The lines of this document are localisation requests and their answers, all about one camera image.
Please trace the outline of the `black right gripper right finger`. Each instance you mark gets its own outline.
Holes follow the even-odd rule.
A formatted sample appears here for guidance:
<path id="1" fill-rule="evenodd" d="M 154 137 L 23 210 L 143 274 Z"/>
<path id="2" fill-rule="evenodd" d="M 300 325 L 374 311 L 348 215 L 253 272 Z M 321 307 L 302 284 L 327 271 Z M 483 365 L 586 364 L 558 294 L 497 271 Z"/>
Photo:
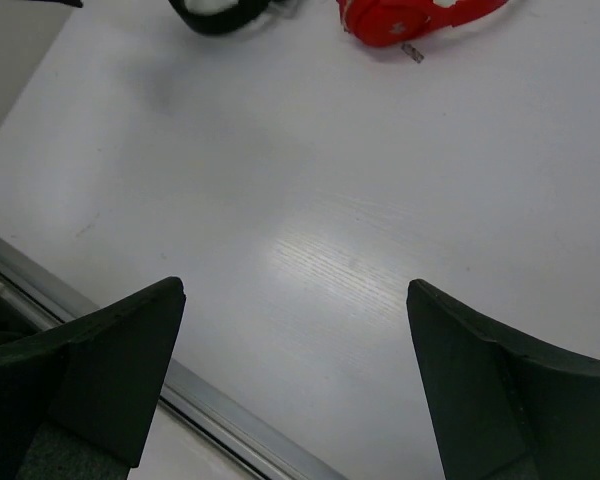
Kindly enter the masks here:
<path id="1" fill-rule="evenodd" d="M 448 479 L 600 479 L 600 360 L 409 284 L 414 350 Z"/>

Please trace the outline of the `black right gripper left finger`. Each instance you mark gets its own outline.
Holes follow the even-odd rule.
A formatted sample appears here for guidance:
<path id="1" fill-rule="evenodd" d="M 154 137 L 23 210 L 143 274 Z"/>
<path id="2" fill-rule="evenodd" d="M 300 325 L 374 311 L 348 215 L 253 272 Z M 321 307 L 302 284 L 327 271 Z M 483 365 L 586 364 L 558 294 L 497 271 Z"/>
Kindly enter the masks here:
<path id="1" fill-rule="evenodd" d="M 46 331 L 0 299 L 0 479 L 124 479 L 141 460 L 185 306 L 165 278 Z"/>

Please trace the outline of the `black headphones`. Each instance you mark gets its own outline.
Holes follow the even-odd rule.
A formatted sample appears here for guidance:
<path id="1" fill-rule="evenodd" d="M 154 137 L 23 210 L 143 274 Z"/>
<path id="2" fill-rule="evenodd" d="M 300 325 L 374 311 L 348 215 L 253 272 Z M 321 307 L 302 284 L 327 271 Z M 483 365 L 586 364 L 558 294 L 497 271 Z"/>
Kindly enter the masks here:
<path id="1" fill-rule="evenodd" d="M 170 0 L 169 4 L 193 32 L 218 37 L 234 33 L 256 20 L 270 6 L 271 1 L 240 0 L 213 14 L 191 12 L 184 1 Z"/>

